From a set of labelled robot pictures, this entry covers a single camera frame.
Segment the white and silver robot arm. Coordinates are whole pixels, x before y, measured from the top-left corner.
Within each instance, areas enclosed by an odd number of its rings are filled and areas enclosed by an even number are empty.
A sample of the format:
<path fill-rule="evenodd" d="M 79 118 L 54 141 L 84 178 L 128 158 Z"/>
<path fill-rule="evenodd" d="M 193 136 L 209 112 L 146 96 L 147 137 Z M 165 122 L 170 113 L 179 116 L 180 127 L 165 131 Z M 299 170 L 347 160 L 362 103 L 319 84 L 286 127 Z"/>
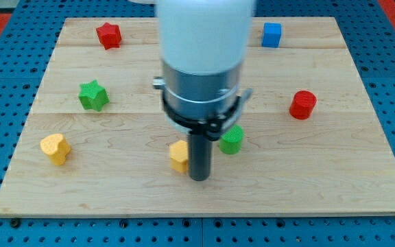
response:
<path fill-rule="evenodd" d="M 240 117 L 237 96 L 255 0 L 155 0 L 163 75 L 154 81 L 176 127 L 216 141 Z"/>

